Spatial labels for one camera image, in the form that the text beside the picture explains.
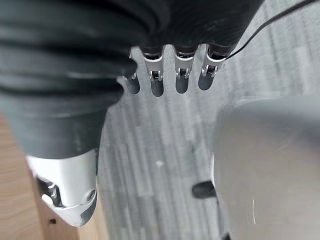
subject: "robotic hand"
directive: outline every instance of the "robotic hand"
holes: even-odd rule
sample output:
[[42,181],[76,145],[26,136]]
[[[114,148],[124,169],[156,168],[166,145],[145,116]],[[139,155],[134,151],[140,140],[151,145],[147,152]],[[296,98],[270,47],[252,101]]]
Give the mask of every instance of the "robotic hand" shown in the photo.
[[198,81],[207,90],[262,2],[1,0],[0,109],[43,201],[72,226],[93,215],[101,131],[123,94],[116,78],[140,90],[131,47],[140,47],[160,97],[164,46],[174,47],[182,94],[197,47],[207,44]]

